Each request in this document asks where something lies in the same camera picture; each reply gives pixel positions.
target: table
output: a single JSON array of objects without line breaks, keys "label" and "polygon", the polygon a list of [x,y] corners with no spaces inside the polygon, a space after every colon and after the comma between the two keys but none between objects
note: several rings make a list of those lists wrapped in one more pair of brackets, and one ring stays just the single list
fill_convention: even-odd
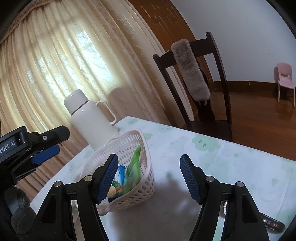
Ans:
[{"label": "table", "polygon": [[[111,241],[184,241],[195,226],[201,206],[190,196],[179,161],[188,154],[195,166],[222,183],[245,183],[260,212],[286,227],[296,214],[296,162],[239,144],[126,117],[115,125],[120,133],[138,129],[144,133],[154,170],[156,189],[144,203],[101,217]],[[76,182],[84,163],[94,153],[90,146],[66,164],[38,193],[31,207],[38,212],[57,180]],[[221,238],[224,218],[219,217],[214,241]],[[84,240],[75,222],[78,240]],[[281,234],[268,232],[270,241]]]}]

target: beige curtain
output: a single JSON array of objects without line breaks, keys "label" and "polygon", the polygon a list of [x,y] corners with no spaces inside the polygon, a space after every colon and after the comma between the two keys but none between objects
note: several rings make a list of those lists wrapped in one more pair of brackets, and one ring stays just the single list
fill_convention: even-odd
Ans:
[{"label": "beige curtain", "polygon": [[114,8],[125,1],[49,0],[36,7],[44,2],[26,10],[0,45],[1,135],[20,126],[44,132],[65,125],[71,132],[59,155],[19,182],[31,199],[87,145],[63,104],[72,91],[108,101],[119,119],[183,122],[151,64],[155,52],[141,47],[147,38],[137,38]]}]

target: wooden chair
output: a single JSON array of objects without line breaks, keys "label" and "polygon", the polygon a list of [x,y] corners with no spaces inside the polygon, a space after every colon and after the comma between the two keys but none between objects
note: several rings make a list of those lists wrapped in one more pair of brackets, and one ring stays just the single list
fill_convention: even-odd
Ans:
[{"label": "wooden chair", "polygon": [[[162,73],[167,85],[169,86],[169,89],[172,92],[173,97],[185,120],[186,124],[182,127],[182,129],[232,142],[233,137],[232,137],[232,130],[231,130],[231,108],[230,108],[229,92],[227,89],[226,76],[225,76],[223,64],[221,61],[221,57],[220,57],[217,45],[214,41],[214,38],[211,32],[207,32],[206,37],[207,37],[206,39],[200,39],[200,40],[190,42],[190,47],[193,51],[195,58],[200,57],[202,55],[211,54],[211,53],[214,55],[218,72],[220,75],[220,80],[222,82],[227,120],[215,119],[215,115],[211,109],[210,100],[208,100],[206,105],[203,102],[199,103],[197,101],[194,101],[198,110],[198,116],[200,120],[190,121],[186,113],[185,107],[183,106],[182,101],[178,95],[178,92],[170,76],[168,75],[168,72],[166,71],[166,68],[177,64],[172,51],[170,50],[160,57],[157,54],[155,54],[153,55],[153,59],[156,62],[160,72]],[[202,71],[202,74],[204,76],[206,83],[208,84],[207,78],[203,73],[203,71]]]}]

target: green snack package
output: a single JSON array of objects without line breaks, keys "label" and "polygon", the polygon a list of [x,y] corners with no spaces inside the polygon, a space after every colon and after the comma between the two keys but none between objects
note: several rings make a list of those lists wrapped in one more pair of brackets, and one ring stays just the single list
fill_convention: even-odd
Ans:
[{"label": "green snack package", "polygon": [[140,164],[139,164],[141,147],[142,147],[142,144],[140,144],[137,147],[137,149],[135,150],[135,153],[133,154],[131,162],[126,169],[126,176],[125,176],[124,184],[121,191],[122,195],[132,190],[141,180],[141,170],[140,170]]}]

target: pink chair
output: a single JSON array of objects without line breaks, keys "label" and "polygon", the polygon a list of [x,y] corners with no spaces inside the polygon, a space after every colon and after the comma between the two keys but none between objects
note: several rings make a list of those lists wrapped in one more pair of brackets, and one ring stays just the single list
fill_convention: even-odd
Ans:
[{"label": "pink chair", "polygon": [[295,85],[292,82],[292,67],[287,63],[277,64],[279,73],[279,87],[278,87],[278,102],[279,102],[279,89],[280,86],[293,89],[294,92],[294,107],[295,107]]}]

